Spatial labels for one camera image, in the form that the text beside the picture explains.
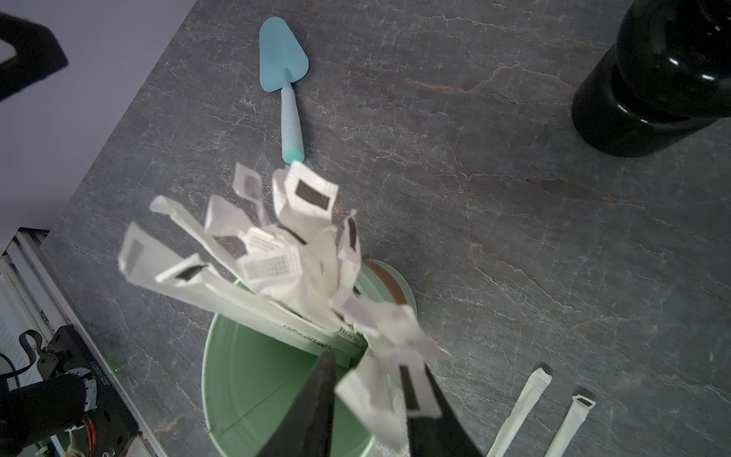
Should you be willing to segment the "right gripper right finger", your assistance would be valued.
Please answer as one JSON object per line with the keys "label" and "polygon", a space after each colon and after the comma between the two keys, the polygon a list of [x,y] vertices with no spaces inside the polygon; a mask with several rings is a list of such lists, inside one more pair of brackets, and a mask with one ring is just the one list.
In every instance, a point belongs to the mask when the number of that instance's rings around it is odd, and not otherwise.
{"label": "right gripper right finger", "polygon": [[426,376],[441,408],[442,417],[439,419],[407,418],[410,455],[415,457],[480,457],[479,449],[459,423],[429,368],[426,368]]}

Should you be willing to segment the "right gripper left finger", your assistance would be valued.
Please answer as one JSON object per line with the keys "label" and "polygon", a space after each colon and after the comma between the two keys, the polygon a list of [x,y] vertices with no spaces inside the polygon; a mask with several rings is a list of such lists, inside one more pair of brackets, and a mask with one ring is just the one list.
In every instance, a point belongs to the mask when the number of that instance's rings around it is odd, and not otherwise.
{"label": "right gripper left finger", "polygon": [[259,457],[328,457],[335,407],[336,358],[323,353]]}

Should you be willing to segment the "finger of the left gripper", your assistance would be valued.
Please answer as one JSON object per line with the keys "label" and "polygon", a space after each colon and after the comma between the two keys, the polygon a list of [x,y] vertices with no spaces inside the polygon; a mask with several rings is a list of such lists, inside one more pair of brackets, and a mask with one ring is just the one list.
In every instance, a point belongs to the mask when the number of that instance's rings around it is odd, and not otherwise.
{"label": "finger of the left gripper", "polygon": [[2,101],[69,64],[53,32],[30,20],[1,13],[1,41],[15,51],[1,62]]}

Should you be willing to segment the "green cylindrical storage cup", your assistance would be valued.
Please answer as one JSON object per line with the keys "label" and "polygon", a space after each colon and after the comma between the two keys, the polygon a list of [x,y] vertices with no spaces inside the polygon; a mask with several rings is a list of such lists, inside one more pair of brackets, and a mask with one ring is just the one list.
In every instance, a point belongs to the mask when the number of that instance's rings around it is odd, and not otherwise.
{"label": "green cylindrical storage cup", "polygon": [[[355,290],[412,306],[409,283],[390,265],[364,261]],[[209,328],[202,390],[209,437],[221,456],[256,456],[286,416],[317,357],[220,314]],[[336,397],[330,456],[367,456],[375,438]]]}

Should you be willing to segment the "white straw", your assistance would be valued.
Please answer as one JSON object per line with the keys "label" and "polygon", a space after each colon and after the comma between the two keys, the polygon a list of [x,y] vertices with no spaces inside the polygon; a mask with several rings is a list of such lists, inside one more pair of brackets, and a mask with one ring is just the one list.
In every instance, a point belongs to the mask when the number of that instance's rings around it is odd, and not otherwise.
{"label": "white straw", "polygon": [[573,437],[595,405],[596,395],[593,392],[582,387],[576,389],[567,415],[549,445],[545,457],[562,457],[565,454]]}
{"label": "white straw", "polygon": [[487,457],[503,457],[506,454],[525,419],[542,397],[552,379],[552,369],[546,363],[540,363],[537,369],[529,375],[510,415],[504,421],[493,441]]}

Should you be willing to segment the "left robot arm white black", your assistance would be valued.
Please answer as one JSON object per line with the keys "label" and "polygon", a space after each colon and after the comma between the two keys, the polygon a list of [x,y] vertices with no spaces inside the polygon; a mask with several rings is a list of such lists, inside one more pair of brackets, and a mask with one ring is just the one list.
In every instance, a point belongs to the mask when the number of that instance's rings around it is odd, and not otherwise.
{"label": "left robot arm white black", "polygon": [[[23,91],[34,83],[64,69],[69,61],[57,39],[47,27],[7,13],[1,15],[1,40],[14,49],[14,55],[1,62],[1,98]],[[25,447],[48,439],[80,423],[85,414],[87,388],[74,374],[31,384],[15,390],[8,381],[35,366],[36,348],[42,337],[36,331],[19,336],[29,364],[1,375],[1,454],[17,456]]]}

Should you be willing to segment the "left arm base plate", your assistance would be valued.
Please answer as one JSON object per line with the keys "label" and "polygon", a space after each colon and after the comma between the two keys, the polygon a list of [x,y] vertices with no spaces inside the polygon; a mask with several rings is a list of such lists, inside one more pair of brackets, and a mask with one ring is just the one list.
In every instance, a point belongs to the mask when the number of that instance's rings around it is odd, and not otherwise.
{"label": "left arm base plate", "polygon": [[43,348],[37,369],[44,380],[67,373],[82,374],[95,382],[93,404],[87,408],[85,418],[93,426],[94,456],[125,456],[139,426],[112,386],[101,363],[84,342],[80,333],[71,325],[60,327],[51,341]]}

